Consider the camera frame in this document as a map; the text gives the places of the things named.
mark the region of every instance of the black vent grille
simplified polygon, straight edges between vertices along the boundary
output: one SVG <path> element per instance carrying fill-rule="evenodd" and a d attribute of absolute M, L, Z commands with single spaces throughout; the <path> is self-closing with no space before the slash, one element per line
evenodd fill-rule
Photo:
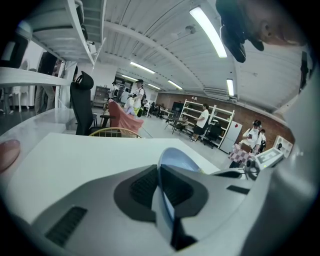
<path fill-rule="evenodd" d="M 131 184 L 130 194 L 136 202 L 151 209 L 157 185 L 158 172 L 154 169 Z"/>
<path fill-rule="evenodd" d="M 76 227 L 87 213 L 87 209 L 72 207 L 62 218 L 46 233 L 45 237 L 58 246 L 63 247 L 69 240 Z"/>

